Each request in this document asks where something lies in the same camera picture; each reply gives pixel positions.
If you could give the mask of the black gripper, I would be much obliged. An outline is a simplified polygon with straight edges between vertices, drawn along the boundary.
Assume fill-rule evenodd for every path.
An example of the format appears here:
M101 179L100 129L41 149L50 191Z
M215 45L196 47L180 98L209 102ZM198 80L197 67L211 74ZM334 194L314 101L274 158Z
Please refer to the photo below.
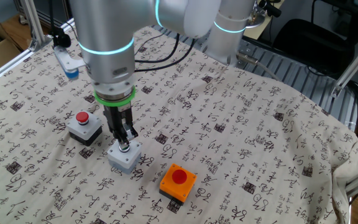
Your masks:
M128 141L134 140L138 133L133 128L132 106L126 104L123 106L104 106L103 115L108 121L110 132L114 133L117 139L120 151L128 150Z

